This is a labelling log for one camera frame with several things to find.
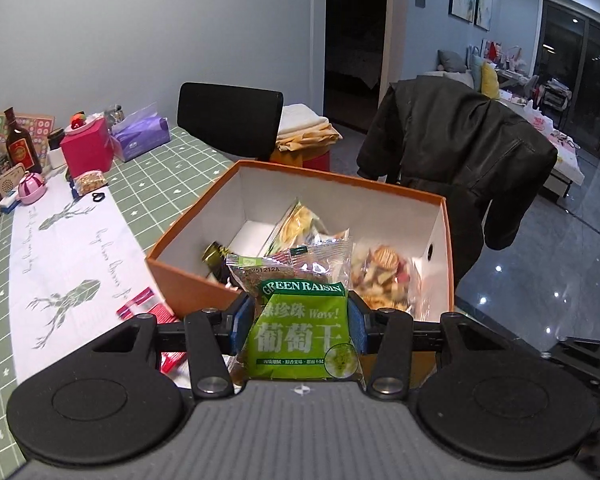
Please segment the dark chocolate snack bag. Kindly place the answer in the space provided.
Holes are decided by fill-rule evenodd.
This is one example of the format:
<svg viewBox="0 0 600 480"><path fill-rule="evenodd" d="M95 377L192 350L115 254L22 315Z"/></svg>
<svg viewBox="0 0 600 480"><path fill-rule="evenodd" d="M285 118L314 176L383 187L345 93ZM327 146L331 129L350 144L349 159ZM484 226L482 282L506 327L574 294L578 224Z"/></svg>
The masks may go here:
<svg viewBox="0 0 600 480"><path fill-rule="evenodd" d="M239 288L238 281L235 280L230 268L226 263L226 256L230 252L218 242L212 242L202 253L201 261L208 266L208 269L219 284L227 288Z"/></svg>

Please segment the purple tissue pack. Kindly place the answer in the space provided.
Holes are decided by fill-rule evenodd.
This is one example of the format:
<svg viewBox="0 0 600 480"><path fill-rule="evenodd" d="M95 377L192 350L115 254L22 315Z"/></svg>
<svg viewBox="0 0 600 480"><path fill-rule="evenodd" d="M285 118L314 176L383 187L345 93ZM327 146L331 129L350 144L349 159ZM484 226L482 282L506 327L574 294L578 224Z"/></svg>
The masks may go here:
<svg viewBox="0 0 600 480"><path fill-rule="evenodd" d="M171 140L168 120L160 116L157 104L151 103L126 116L111 128L114 156L128 162Z"/></svg>

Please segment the framed picture right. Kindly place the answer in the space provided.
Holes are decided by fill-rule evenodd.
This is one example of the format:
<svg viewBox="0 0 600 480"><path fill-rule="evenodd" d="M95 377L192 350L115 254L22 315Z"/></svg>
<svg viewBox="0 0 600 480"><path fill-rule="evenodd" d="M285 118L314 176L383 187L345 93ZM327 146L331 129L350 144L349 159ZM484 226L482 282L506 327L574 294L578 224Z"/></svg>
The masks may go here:
<svg viewBox="0 0 600 480"><path fill-rule="evenodd" d="M486 32L491 28L493 0L476 0L475 25Z"/></svg>

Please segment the green raisin packet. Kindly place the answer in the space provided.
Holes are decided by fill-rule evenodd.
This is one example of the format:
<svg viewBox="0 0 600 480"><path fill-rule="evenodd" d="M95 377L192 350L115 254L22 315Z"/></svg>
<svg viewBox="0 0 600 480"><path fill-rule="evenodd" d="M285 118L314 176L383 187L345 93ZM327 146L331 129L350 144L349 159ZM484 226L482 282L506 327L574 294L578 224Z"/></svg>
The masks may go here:
<svg viewBox="0 0 600 480"><path fill-rule="evenodd" d="M352 242L335 240L268 257L226 256L258 314L242 348L257 380L347 380L360 374L349 328Z"/></svg>

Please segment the yellow blue chips bag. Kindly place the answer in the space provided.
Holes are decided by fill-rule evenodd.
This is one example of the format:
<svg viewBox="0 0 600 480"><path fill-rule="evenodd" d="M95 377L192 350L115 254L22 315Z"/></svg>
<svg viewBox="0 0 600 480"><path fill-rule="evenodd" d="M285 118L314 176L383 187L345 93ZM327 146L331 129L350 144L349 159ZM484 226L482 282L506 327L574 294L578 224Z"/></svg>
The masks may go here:
<svg viewBox="0 0 600 480"><path fill-rule="evenodd" d="M317 214L295 200L276 223L260 255L268 257L290 248L330 244L348 238L348 230L330 234Z"/></svg>

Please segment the stack of folded cloths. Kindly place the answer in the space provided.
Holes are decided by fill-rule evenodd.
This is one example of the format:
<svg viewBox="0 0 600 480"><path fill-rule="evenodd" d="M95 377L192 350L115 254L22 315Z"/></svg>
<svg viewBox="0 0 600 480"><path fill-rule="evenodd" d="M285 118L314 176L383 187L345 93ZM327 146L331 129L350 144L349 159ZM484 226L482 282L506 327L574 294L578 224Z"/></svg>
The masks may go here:
<svg viewBox="0 0 600 480"><path fill-rule="evenodd" d="M329 119L317 115L306 104L284 105L276 148L281 152L298 152L307 148L324 148L342 139Z"/></svg>

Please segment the cluttered coffee table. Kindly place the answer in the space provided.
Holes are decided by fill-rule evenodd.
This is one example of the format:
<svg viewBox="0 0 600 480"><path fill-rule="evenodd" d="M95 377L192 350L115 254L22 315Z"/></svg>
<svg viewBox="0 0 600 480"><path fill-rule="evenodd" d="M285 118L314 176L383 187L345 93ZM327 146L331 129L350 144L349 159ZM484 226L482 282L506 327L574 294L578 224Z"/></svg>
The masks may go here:
<svg viewBox="0 0 600 480"><path fill-rule="evenodd" d="M553 195L566 197L571 185L582 185L585 179L577 159L577 144L565 133L554 127L553 121L533 107L530 100L500 90L498 99L503 105L523 117L550 141L557 150L554 169L547 178L544 188Z"/></svg>

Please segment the clear bag orange crackers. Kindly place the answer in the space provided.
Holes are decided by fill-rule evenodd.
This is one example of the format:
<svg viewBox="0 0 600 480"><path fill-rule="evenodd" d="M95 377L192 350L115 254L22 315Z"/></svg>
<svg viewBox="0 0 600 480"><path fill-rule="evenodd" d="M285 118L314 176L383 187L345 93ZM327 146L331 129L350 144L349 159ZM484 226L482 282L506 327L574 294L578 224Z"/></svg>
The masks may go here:
<svg viewBox="0 0 600 480"><path fill-rule="evenodd" d="M422 282L414 260L403 257L390 245L356 245L351 261L351 284L372 310L416 314L422 303Z"/></svg>

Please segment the green checked tablecloth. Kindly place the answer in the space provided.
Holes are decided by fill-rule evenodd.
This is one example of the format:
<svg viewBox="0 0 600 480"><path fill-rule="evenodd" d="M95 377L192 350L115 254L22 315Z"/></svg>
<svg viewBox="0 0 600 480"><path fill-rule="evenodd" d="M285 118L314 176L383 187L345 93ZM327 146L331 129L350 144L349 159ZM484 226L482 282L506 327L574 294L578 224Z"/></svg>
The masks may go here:
<svg viewBox="0 0 600 480"><path fill-rule="evenodd" d="M157 243L181 214L230 166L213 148L184 130L171 141L130 162L117 162L107 174L112 196L143 252ZM0 220L0 479L23 462L9 433L6 402L16 386L8 322L8 263L12 220Z"/></svg>

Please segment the black jacket on chair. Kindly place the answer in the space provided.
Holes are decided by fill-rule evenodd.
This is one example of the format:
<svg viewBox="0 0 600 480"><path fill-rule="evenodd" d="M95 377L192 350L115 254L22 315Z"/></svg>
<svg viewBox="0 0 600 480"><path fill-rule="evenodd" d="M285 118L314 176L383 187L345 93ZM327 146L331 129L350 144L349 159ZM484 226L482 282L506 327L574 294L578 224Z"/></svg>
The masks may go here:
<svg viewBox="0 0 600 480"><path fill-rule="evenodd" d="M358 152L358 174L444 197L454 280L483 248L513 244L557 162L553 144L497 100L449 78L390 84Z"/></svg>

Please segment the small snack bag far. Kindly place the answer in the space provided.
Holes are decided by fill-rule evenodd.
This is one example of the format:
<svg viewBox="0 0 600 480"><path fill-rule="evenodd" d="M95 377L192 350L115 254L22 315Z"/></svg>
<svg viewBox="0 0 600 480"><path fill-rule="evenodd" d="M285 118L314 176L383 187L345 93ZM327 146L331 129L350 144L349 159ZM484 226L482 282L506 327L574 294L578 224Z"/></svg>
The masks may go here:
<svg viewBox="0 0 600 480"><path fill-rule="evenodd" d="M72 180L72 189L77 196L95 192L107 184L104 174L99 170L91 170L80 174Z"/></svg>

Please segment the red orange toy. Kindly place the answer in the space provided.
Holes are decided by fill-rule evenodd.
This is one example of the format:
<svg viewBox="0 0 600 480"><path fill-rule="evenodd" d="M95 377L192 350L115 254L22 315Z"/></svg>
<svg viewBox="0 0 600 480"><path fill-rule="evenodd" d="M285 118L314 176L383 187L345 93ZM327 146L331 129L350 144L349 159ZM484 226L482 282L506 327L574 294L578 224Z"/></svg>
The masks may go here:
<svg viewBox="0 0 600 480"><path fill-rule="evenodd" d="M70 128L72 130L79 129L86 124L86 115L84 112L77 112L73 114L70 119Z"/></svg>

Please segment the grey sofa with cushions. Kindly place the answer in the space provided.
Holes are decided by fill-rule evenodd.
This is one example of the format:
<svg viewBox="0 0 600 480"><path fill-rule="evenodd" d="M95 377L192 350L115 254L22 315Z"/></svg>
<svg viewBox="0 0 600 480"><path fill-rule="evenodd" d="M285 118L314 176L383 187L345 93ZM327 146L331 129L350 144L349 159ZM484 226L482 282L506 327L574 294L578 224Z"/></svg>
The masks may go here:
<svg viewBox="0 0 600 480"><path fill-rule="evenodd" d="M498 99L501 92L495 69L496 65L483 58L476 48L468 50L467 60L455 51L439 50L437 68L425 76L452 79L490 99Z"/></svg>

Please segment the pink round gadget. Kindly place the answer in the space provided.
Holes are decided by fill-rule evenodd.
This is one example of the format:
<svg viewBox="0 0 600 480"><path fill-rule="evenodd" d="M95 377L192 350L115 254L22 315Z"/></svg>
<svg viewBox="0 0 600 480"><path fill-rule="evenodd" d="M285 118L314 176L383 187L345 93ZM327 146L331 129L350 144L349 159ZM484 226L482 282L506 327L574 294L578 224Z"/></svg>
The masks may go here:
<svg viewBox="0 0 600 480"><path fill-rule="evenodd" d="M27 172L18 182L18 200L29 206L37 202L47 191L45 179L37 172Z"/></svg>

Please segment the orange cardboard box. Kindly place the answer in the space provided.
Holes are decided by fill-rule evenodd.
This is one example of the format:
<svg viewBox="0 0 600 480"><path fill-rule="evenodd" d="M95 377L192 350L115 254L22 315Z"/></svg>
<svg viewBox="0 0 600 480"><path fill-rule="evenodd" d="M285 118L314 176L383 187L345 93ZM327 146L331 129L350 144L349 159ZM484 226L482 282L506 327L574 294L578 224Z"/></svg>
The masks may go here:
<svg viewBox="0 0 600 480"><path fill-rule="evenodd" d="M416 323L453 303L441 196L265 162L230 168L147 263L185 321L251 301L242 340L219 343L242 380L405 387Z"/></svg>

